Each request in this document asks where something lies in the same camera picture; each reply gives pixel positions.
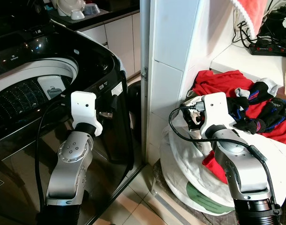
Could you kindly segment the red garment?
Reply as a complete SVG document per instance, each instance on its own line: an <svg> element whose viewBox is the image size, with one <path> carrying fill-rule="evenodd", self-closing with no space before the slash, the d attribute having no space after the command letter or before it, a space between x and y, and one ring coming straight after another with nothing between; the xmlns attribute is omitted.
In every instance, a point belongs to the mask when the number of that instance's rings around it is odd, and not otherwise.
<svg viewBox="0 0 286 225"><path fill-rule="evenodd" d="M246 78L237 70L222 74L204 70L198 73L192 91L199 96L224 92L227 97L235 97L235 89L242 88L244 90L250 90L254 83L256 82ZM263 107L265 107L265 103L250 105L249 109L246 111L246 116L253 119L257 118ZM259 134L286 144L286 120L276 126L273 131Z"/></svg>

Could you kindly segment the black power strip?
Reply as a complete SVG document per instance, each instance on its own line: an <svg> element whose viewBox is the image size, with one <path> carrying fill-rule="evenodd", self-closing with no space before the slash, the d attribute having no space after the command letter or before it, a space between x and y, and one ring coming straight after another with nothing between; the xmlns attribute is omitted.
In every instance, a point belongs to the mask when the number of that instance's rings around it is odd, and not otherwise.
<svg viewBox="0 0 286 225"><path fill-rule="evenodd" d="M255 43L250 43L248 49L252 55L286 57L286 47L267 39L259 39Z"/></svg>

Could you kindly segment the black power adapter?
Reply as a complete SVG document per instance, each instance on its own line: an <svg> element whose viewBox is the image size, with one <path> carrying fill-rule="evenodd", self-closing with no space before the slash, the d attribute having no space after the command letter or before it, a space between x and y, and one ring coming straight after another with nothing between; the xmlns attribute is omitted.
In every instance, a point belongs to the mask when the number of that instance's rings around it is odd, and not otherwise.
<svg viewBox="0 0 286 225"><path fill-rule="evenodd" d="M286 44L286 7L271 11L261 24L260 38L267 38L276 43Z"/></svg>

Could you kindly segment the white shelf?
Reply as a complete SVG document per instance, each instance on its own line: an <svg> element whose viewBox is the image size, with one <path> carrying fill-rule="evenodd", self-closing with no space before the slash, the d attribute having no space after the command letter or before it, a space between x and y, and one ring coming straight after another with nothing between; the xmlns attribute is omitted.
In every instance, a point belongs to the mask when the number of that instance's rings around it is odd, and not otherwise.
<svg viewBox="0 0 286 225"><path fill-rule="evenodd" d="M238 70L254 82L269 78L283 86L286 57L253 55L243 47L230 45L212 60L210 69L217 72Z"/></svg>

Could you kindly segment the tall white cabinet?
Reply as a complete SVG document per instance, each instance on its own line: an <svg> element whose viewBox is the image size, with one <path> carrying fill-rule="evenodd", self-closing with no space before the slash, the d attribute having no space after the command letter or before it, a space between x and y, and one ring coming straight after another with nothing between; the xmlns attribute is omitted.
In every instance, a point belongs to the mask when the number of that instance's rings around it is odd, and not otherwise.
<svg viewBox="0 0 286 225"><path fill-rule="evenodd" d="M160 158L169 113L197 73L231 45L234 10L230 0L140 0L142 148L149 164Z"/></svg>

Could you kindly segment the grey bowl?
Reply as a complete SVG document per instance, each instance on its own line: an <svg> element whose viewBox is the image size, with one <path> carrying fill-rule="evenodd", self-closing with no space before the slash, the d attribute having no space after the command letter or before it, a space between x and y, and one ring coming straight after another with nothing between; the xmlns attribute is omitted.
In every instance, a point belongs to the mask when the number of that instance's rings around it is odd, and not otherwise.
<svg viewBox="0 0 286 225"><path fill-rule="evenodd" d="M101 12L100 8L95 3L87 3L83 9L84 15L95 15Z"/></svg>

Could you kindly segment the red towel with white trim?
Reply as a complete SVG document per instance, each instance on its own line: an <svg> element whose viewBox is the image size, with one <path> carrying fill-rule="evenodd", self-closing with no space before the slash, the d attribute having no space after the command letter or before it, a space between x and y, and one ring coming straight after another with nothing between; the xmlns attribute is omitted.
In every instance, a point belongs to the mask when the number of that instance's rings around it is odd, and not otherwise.
<svg viewBox="0 0 286 225"><path fill-rule="evenodd" d="M230 0L230 2L245 19L250 29L250 38L257 38L268 0Z"/></svg>

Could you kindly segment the black and blue garment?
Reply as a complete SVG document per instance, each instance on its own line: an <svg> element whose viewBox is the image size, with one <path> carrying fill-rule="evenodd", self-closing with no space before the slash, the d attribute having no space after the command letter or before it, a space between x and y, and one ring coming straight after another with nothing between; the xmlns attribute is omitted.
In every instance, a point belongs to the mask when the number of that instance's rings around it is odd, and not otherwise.
<svg viewBox="0 0 286 225"><path fill-rule="evenodd" d="M254 83L250 90L235 89L235 97L227 97L228 113L235 120L234 127L250 134L269 133L286 120L286 100L278 98L280 86L269 78ZM249 118L250 105L265 103L257 118Z"/></svg>

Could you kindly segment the white kitchen cabinet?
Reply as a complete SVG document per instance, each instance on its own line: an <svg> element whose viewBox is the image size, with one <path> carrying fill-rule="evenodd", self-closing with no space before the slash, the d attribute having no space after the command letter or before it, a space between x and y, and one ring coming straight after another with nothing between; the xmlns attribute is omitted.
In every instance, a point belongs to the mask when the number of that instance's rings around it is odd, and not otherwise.
<svg viewBox="0 0 286 225"><path fill-rule="evenodd" d="M130 81L140 75L140 13L100 24L88 30L83 30L82 33L104 45L120 58L122 66L126 70L127 80Z"/></svg>

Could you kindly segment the small white cup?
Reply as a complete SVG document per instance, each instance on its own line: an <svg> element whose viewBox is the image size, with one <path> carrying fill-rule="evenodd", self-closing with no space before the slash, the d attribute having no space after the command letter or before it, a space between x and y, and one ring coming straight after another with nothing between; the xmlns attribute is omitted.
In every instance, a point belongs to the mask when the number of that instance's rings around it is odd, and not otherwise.
<svg viewBox="0 0 286 225"><path fill-rule="evenodd" d="M80 9L73 9L71 11L70 18L73 21L78 21L78 20L81 20L81 19L85 19L85 15L84 15L83 11L81 11Z"/></svg>

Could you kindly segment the black top-load washing machine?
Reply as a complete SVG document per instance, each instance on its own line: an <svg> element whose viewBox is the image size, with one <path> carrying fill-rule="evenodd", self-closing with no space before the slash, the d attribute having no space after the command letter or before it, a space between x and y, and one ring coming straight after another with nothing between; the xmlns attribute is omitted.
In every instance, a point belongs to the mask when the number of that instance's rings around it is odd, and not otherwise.
<svg viewBox="0 0 286 225"><path fill-rule="evenodd" d="M37 225L57 152L74 127L70 94L96 95L93 138L77 225L91 225L124 190L137 160L121 60L45 12L0 13L0 224ZM113 118L102 102L118 96Z"/></svg>

